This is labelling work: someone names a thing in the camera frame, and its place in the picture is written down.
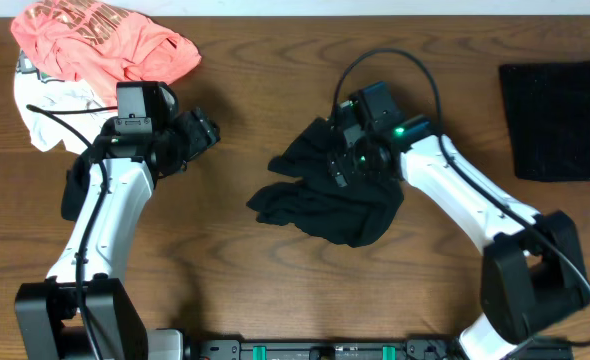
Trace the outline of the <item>black t-shirt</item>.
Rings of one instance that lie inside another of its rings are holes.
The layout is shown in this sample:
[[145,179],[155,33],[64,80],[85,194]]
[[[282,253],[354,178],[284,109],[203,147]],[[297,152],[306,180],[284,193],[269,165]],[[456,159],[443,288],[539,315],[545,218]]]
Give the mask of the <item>black t-shirt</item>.
[[269,171],[293,180],[261,188],[247,207],[259,223],[293,224],[336,245],[370,245],[388,230],[404,200],[400,183],[366,180],[341,188],[328,172],[330,150],[330,124],[317,118],[268,164]]

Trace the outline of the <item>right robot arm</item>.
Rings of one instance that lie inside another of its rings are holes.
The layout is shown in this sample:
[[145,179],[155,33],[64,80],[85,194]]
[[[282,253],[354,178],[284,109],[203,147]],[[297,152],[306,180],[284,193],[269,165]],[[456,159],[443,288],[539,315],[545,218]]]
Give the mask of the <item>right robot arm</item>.
[[570,347],[540,332],[590,304],[582,249],[564,213],[543,215],[478,171],[419,115],[353,98],[331,110],[331,174],[346,187],[396,177],[433,200],[482,255],[480,317],[457,339],[466,359],[510,359],[529,346]]

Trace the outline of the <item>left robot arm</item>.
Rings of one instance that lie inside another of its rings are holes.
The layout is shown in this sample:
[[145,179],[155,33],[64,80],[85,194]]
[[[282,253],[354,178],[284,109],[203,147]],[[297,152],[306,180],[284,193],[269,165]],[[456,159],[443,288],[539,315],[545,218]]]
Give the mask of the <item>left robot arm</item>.
[[86,144],[88,185],[64,251],[14,309],[31,359],[184,359],[176,329],[145,327],[123,285],[134,230],[159,180],[219,139],[200,108],[182,112],[164,82],[120,82],[117,114]]

